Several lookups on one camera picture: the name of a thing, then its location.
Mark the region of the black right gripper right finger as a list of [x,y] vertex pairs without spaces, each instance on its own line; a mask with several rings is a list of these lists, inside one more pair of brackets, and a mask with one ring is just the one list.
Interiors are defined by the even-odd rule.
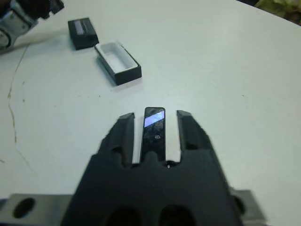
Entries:
[[179,129],[181,162],[204,163],[210,159],[211,141],[192,114],[176,112]]

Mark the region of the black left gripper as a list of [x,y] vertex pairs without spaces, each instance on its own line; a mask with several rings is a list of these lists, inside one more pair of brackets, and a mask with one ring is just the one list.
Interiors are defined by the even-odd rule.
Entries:
[[49,13],[56,14],[63,8],[64,3],[62,0],[34,0],[32,7],[33,17],[46,20],[50,17]]

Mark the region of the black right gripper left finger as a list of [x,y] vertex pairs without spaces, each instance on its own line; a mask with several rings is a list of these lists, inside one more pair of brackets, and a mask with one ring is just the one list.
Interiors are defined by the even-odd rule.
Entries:
[[101,153],[121,156],[124,167],[132,165],[135,135],[135,114],[127,113],[118,118],[101,142]]

